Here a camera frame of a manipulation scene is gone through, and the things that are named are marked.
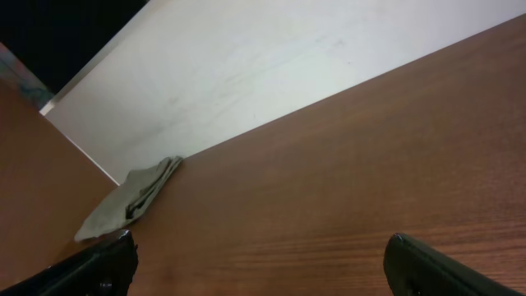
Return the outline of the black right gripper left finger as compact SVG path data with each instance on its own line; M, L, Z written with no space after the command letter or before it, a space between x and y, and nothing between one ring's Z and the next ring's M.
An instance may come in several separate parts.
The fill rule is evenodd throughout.
M2 290L1 296L127 296L137 267L137 245L132 233L120 230Z

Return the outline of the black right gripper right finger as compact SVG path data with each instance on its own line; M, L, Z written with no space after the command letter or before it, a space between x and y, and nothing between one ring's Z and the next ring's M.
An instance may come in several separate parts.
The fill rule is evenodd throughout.
M390 237L383 269L394 296L522 296L407 234Z

